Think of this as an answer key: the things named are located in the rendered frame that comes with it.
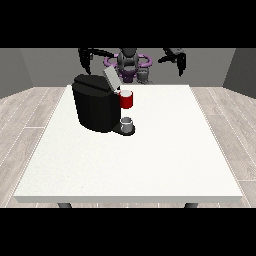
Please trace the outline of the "grey robot trunk, purple rings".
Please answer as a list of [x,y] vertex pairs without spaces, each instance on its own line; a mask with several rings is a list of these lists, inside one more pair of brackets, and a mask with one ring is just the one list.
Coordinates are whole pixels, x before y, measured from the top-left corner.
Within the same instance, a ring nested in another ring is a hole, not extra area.
[[114,55],[115,62],[111,58],[104,58],[106,67],[113,66],[119,77],[124,83],[132,83],[133,79],[137,80],[137,72],[141,68],[152,66],[152,58],[149,55],[138,54],[136,48],[121,48],[118,54]]

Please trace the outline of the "red pod holder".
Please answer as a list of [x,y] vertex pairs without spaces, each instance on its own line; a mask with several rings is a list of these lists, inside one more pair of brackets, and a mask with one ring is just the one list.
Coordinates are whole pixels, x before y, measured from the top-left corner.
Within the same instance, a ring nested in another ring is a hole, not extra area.
[[133,106],[133,92],[131,90],[121,90],[119,99],[121,108],[129,109]]

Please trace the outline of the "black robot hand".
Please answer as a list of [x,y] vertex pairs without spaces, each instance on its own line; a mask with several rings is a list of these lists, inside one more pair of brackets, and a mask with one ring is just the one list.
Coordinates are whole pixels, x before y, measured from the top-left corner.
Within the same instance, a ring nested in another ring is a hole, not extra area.
[[81,66],[85,69],[88,74],[91,74],[90,61],[94,55],[113,58],[114,54],[105,50],[96,49],[96,51],[90,52],[78,52]]
[[164,62],[176,62],[177,68],[179,71],[179,76],[183,75],[184,70],[186,69],[186,54],[185,53],[179,53],[179,54],[173,54],[168,55],[160,58],[158,60],[159,63]]

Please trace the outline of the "pale grey machine lid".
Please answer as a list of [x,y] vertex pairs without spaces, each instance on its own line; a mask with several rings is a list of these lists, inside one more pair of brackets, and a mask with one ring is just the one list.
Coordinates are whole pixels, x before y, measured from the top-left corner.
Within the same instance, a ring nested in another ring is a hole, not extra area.
[[103,70],[103,75],[107,79],[109,86],[113,91],[116,91],[121,86],[122,82],[113,66],[105,68]]

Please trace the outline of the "black coffee machine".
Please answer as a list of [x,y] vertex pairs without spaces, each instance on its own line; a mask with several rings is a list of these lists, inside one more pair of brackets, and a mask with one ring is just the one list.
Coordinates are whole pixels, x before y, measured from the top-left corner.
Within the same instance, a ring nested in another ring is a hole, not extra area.
[[131,132],[121,131],[121,89],[113,91],[104,76],[80,74],[74,78],[72,91],[82,126],[94,132],[113,131],[123,136],[135,133],[134,124]]

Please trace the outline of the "small grey cup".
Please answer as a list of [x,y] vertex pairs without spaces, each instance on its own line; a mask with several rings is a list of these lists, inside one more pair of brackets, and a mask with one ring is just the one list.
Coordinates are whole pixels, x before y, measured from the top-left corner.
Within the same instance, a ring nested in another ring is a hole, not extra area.
[[129,133],[133,129],[133,121],[130,117],[123,117],[120,120],[120,124],[121,124],[121,131],[124,133]]

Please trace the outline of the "small grey coffee pod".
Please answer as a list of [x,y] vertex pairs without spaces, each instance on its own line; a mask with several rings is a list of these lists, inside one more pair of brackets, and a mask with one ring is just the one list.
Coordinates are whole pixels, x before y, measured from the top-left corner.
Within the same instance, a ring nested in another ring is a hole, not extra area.
[[148,82],[149,70],[147,68],[141,68],[137,72],[137,81],[142,84]]

